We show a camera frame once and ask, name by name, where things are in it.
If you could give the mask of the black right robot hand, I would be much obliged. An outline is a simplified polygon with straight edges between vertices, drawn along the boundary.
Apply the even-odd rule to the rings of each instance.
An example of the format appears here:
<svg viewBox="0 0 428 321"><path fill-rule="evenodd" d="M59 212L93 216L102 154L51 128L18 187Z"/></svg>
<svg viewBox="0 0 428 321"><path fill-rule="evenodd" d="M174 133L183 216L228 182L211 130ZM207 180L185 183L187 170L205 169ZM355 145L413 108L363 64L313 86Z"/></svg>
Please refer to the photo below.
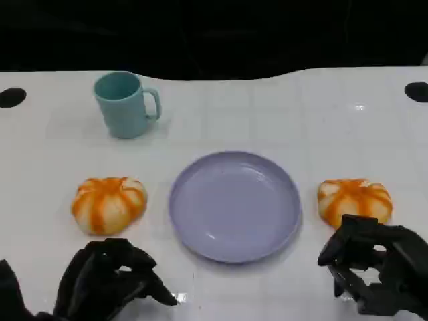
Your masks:
<svg viewBox="0 0 428 321"><path fill-rule="evenodd" d="M334 295L349 293L362 315L401 310L427 319L427 242L402 225L343 215L318 257L334 278Z"/></svg>

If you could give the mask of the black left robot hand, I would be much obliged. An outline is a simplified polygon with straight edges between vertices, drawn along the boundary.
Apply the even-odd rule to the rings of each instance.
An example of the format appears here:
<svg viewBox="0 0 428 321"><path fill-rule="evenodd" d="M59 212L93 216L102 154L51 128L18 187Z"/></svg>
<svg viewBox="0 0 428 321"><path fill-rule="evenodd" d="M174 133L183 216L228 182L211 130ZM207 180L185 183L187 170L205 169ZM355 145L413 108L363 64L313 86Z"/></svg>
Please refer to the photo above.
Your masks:
<svg viewBox="0 0 428 321"><path fill-rule="evenodd" d="M66 268L53 314L64 320L112 320L129 302L148 296L176 306L155 267L155 260L127 239L91 241Z"/></svg>

